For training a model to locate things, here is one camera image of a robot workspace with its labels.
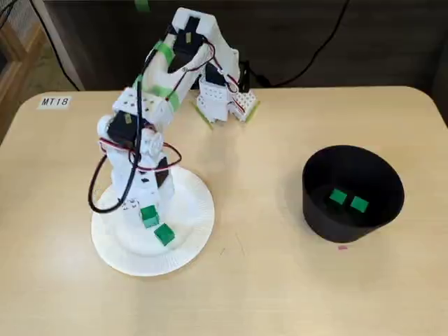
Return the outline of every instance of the green block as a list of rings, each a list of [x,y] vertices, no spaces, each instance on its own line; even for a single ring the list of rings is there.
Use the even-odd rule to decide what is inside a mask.
[[[153,226],[159,225],[159,216],[152,217],[146,220],[143,220],[143,224],[145,225],[145,228],[151,228]]]
[[[154,205],[150,205],[146,208],[140,209],[140,213],[145,228],[148,229],[153,226],[159,225],[159,214],[157,213]]]
[[[146,208],[142,208],[142,209],[140,209],[140,212],[141,212],[141,219],[143,219],[144,221],[146,219],[159,216],[154,205],[150,205],[150,206],[147,206]]]
[[[336,203],[339,203],[341,205],[343,205],[346,198],[347,198],[347,194],[345,192],[342,192],[339,189],[336,189],[336,188],[333,189],[333,191],[331,192],[331,195],[330,195],[331,200],[333,200]]]
[[[161,226],[158,227],[154,231],[154,233],[157,236],[157,238],[162,242],[163,246],[168,245],[168,243],[175,237],[173,230],[171,230],[171,228],[166,224],[161,224]]]
[[[350,207],[355,208],[356,210],[358,210],[359,212],[362,212],[364,214],[368,205],[369,205],[369,202],[367,202],[365,199],[355,196],[353,198],[353,201],[351,201]]]

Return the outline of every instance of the black bowl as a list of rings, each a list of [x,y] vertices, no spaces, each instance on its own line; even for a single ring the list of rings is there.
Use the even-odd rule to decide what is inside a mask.
[[[355,146],[313,154],[302,175],[303,214],[324,239],[353,242],[390,223],[405,191],[397,172],[378,155]]]

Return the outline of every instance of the white paper plate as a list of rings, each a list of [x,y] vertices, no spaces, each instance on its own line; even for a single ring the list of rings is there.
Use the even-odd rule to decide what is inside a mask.
[[[92,216],[92,241],[99,256],[111,267],[129,275],[152,277],[177,270],[199,254],[209,240],[215,221],[211,193],[192,172],[171,169],[174,196],[167,215],[161,218],[176,238],[163,246],[154,235],[155,228],[124,221],[120,208],[112,213]],[[110,207],[117,196],[110,186],[98,205]]]

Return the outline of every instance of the beige table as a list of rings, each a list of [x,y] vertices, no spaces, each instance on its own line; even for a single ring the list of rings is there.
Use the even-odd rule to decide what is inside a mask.
[[[195,260],[155,278],[115,271],[90,240],[96,124],[118,92],[71,93],[67,110],[27,101],[0,147],[0,335],[448,335],[448,131],[431,99],[256,94],[247,125],[211,131],[188,101],[176,113],[166,138],[210,187],[216,222]],[[380,154],[406,190],[397,220],[341,251],[301,212],[305,161],[333,144]]]

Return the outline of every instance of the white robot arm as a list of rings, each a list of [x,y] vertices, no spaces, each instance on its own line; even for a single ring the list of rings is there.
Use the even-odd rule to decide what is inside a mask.
[[[195,81],[199,78],[197,107],[211,123],[226,121],[229,112],[245,121],[257,102],[251,91],[239,91],[239,53],[225,42],[214,16],[180,8],[171,25],[164,41],[159,41],[147,56],[143,76],[138,78],[141,83],[127,87],[113,104],[114,115],[105,115],[97,126],[101,149],[113,165],[115,193],[126,198],[121,201],[127,221],[147,228],[163,221],[174,193],[169,173],[172,164],[162,151],[162,133]],[[178,51],[192,59],[169,73]],[[141,101],[137,101],[140,86]],[[138,104],[143,125],[137,150]],[[131,183],[134,160],[139,161]]]

